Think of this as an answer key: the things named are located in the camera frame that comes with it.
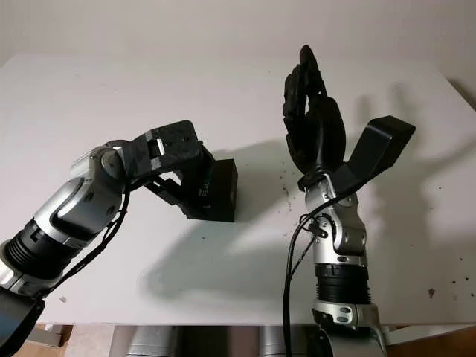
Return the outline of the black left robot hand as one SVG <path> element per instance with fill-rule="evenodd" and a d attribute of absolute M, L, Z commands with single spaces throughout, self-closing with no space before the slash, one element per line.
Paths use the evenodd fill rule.
<path fill-rule="evenodd" d="M 219 222 L 219 214 L 214 208 L 213 171 L 216 160 L 199 141 L 200 156 L 174 173 L 180 183 L 172 178 L 156 176 L 145 188 L 163 199 L 169 205 L 176 205 L 188 219 Z"/>

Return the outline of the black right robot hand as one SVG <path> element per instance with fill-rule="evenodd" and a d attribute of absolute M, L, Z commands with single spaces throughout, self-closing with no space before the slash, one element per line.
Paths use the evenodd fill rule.
<path fill-rule="evenodd" d="M 344 122 L 309 45 L 286 77 L 283 96 L 286 143 L 295 166 L 306 176 L 338 169 L 346 149 Z"/>

